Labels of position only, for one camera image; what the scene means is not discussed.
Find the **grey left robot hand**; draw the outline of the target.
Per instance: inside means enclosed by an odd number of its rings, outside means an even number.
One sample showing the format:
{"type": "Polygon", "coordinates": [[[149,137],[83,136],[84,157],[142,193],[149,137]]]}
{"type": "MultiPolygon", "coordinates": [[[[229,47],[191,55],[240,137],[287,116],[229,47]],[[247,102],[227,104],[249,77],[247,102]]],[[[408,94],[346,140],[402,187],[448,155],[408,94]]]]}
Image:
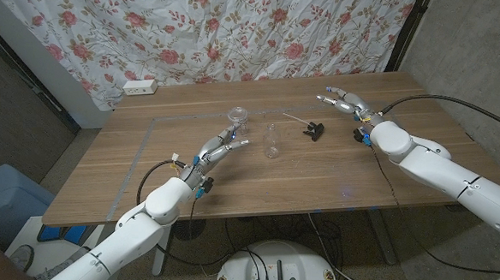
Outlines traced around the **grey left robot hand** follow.
{"type": "Polygon", "coordinates": [[[208,140],[193,157],[192,162],[182,170],[180,179],[192,190],[199,187],[205,175],[224,159],[230,152],[249,144],[248,140],[235,140],[240,123],[233,123],[216,137],[208,140]]]}

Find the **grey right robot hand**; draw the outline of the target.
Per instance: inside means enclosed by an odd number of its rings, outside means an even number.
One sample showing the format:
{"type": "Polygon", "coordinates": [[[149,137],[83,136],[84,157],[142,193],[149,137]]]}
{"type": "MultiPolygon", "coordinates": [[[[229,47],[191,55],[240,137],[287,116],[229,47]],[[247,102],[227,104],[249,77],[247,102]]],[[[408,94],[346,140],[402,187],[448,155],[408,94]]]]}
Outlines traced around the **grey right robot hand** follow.
{"type": "Polygon", "coordinates": [[[384,122],[384,117],[374,111],[370,105],[358,95],[351,92],[345,92],[338,87],[327,87],[327,92],[335,93],[334,98],[329,98],[324,95],[318,95],[317,100],[332,105],[338,111],[344,114],[350,114],[355,117],[356,121],[367,124],[371,127],[378,126],[384,122]]]}

